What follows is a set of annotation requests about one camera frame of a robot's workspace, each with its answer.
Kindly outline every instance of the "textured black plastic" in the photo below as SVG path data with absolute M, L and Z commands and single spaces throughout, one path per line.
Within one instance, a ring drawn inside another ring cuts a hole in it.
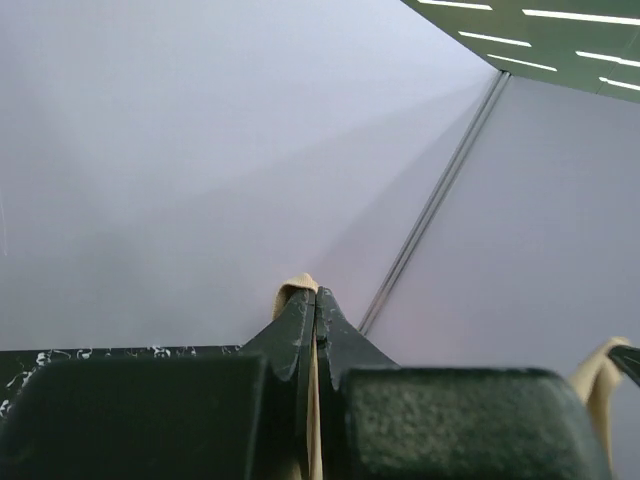
M 352 370 L 353 480 L 610 480 L 571 388 L 542 370 Z
M 215 356 L 51 364 L 0 437 L 0 478 L 263 478 L 266 361 Z

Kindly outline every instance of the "white wall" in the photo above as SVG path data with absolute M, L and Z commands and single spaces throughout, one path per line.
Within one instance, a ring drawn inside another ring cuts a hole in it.
M 0 4 L 1 349 L 364 314 L 494 71 L 401 2 Z
M 397 361 L 569 374 L 610 336 L 640 345 L 640 105 L 512 78 L 372 340 Z M 640 390 L 613 402 L 637 477 Z

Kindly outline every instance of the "white speckles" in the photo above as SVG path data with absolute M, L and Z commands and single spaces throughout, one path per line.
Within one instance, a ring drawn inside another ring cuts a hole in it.
M 70 353 L 63 352 L 62 350 L 51 350 L 50 353 L 60 353 L 60 354 L 64 355 L 67 358 L 71 358 L 71 354 Z
M 36 357 L 36 364 L 39 367 L 44 367 L 49 362 L 51 362 L 51 351 L 38 353 L 38 356 Z
M 7 418 L 7 413 L 11 409 L 11 403 L 9 400 L 3 400 L 2 405 L 0 405 L 0 418 Z
M 13 385 L 14 385 L 16 382 L 18 382 L 18 381 L 22 380 L 23 378 L 25 378 L 25 377 L 26 377 L 26 375 L 27 375 L 27 372 L 20 372 L 20 373 L 18 373 L 15 377 L 13 377 L 13 379 L 12 379 L 9 383 L 7 383 L 6 387 L 7 387 L 7 388 L 11 388 L 11 387 L 13 387 Z
M 92 353 L 93 353 L 93 348 L 81 349 L 81 350 L 78 350 L 78 352 L 76 353 L 76 358 L 86 360 L 87 358 L 91 357 Z
M 158 347 L 154 345 L 151 347 L 151 349 L 153 350 L 154 357 L 170 357 L 171 356 L 171 350 L 169 350 L 168 348 Z

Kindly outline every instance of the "green ceiling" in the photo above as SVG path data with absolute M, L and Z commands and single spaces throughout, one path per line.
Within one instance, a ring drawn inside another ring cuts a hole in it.
M 567 12 L 623 17 L 639 23 L 640 0 L 455 0 L 464 4 L 488 5 L 491 10 L 434 5 L 417 0 L 403 1 L 497 69 L 521 77 L 640 102 L 640 90 L 622 88 L 600 80 L 600 77 L 604 77 L 640 88 L 640 66 L 576 54 L 576 51 L 581 51 L 640 62 L 640 26 L 544 18 L 523 13 L 523 9 Z M 460 31 L 524 41 L 530 43 L 531 47 L 465 37 L 459 34 Z M 557 71 L 499 60 L 489 54 L 550 66 Z

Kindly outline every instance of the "clamp jaw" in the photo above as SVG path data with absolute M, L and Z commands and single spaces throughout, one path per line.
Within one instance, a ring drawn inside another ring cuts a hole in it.
M 316 480 L 319 458 L 327 480 L 612 478 L 558 375 L 401 368 L 322 287 L 231 354 L 51 362 L 0 433 L 6 480 Z

